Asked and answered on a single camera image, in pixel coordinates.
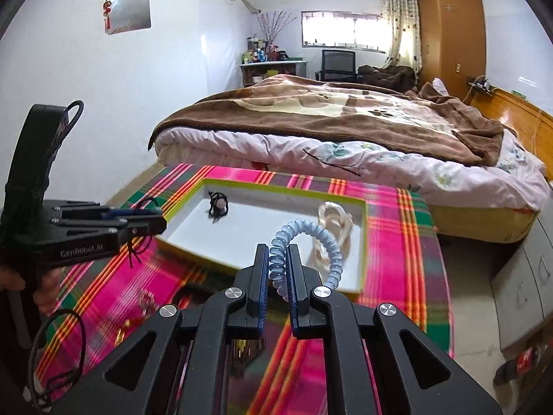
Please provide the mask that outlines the left hand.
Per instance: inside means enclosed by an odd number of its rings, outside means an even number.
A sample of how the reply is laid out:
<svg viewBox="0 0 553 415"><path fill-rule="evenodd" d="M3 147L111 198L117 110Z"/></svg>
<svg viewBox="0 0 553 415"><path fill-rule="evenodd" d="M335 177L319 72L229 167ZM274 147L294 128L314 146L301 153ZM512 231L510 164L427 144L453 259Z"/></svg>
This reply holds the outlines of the left hand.
<svg viewBox="0 0 553 415"><path fill-rule="evenodd" d="M25 280L8 267L1 267L0 270L0 288L2 291L23 291L30 288L33 301L42 314L50 315L54 312L57 296L60 291L62 273L60 269L48 271L42 275L37 283L32 283L29 287Z"/></svg>

